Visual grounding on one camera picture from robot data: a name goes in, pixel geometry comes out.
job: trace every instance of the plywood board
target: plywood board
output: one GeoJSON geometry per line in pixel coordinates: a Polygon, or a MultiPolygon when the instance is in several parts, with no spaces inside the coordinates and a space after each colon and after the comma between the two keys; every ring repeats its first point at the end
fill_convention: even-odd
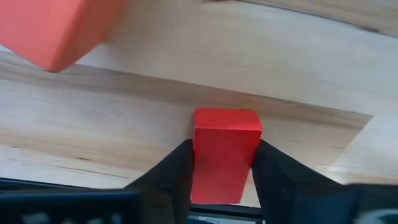
{"type": "MultiPolygon", "coordinates": [[[[264,139],[315,168],[372,117],[82,65],[51,74],[9,53],[0,86],[1,165],[12,168],[0,175],[85,187],[124,187],[147,172],[191,138],[199,107],[256,110],[264,139]]],[[[258,206],[251,179],[242,205],[258,206]]]]}
{"type": "Polygon", "coordinates": [[[79,63],[373,115],[334,169],[396,179],[397,58],[396,38],[307,14],[136,0],[79,63]]]}
{"type": "Polygon", "coordinates": [[[242,0],[346,22],[370,32],[398,37],[395,0],[242,0]]]}

